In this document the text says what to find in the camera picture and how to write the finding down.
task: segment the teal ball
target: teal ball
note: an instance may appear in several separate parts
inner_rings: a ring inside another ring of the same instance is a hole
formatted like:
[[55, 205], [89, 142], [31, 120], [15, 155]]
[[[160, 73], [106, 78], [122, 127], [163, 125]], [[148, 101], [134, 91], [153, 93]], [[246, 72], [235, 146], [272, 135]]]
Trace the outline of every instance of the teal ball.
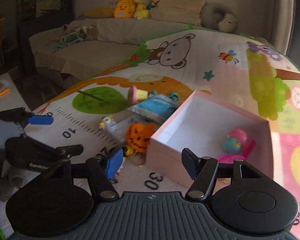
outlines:
[[241, 142], [234, 137], [230, 137], [223, 142], [222, 149], [228, 154], [239, 154], [241, 152]]

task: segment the open box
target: open box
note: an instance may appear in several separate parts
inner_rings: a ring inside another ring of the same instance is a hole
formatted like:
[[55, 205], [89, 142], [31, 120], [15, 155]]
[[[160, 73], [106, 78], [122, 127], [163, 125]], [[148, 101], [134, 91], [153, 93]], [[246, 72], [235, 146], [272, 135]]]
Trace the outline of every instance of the open box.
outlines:
[[181, 163], [182, 149], [189, 148], [198, 157], [217, 159], [226, 155], [222, 144], [235, 128], [244, 130], [256, 142], [247, 161], [272, 179], [268, 121], [198, 90], [151, 137], [146, 166], [190, 187], [193, 181]]

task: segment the white table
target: white table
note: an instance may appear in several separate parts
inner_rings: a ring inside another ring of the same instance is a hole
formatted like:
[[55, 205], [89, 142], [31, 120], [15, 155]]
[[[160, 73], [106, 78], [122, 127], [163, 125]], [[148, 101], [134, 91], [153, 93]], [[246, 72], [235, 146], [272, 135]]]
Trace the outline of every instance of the white table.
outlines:
[[13, 83], [9, 73], [5, 73], [1, 75], [0, 80], [3, 79], [8, 81], [11, 84], [11, 86], [9, 87], [10, 91], [0, 97], [0, 111], [18, 108], [18, 107], [24, 107], [26, 111], [31, 112], [26, 102], [23, 100], [22, 96], [20, 95], [17, 87]]

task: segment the black gripper pad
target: black gripper pad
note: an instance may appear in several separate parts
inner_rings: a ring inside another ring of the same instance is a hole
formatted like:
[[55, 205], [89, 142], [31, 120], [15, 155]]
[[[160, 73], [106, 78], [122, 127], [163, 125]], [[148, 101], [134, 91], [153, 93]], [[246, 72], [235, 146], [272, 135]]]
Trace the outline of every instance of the black gripper pad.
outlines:
[[204, 204], [186, 201], [179, 192], [124, 192], [119, 200], [100, 204], [88, 220], [61, 236], [32, 238], [15, 233], [10, 238], [10, 240], [35, 239], [297, 240], [286, 231], [272, 236], [255, 237], [230, 231], [214, 220]]

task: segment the floor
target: floor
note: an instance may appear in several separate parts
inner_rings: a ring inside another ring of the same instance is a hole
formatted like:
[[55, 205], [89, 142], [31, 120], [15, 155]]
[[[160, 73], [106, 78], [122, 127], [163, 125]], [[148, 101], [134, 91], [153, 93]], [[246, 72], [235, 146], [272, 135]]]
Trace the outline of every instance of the floor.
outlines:
[[17, 53], [5, 57], [5, 65], [0, 67], [0, 75], [9, 73], [19, 93], [33, 111], [48, 100], [59, 95], [64, 89], [40, 74], [24, 76], [19, 69]]

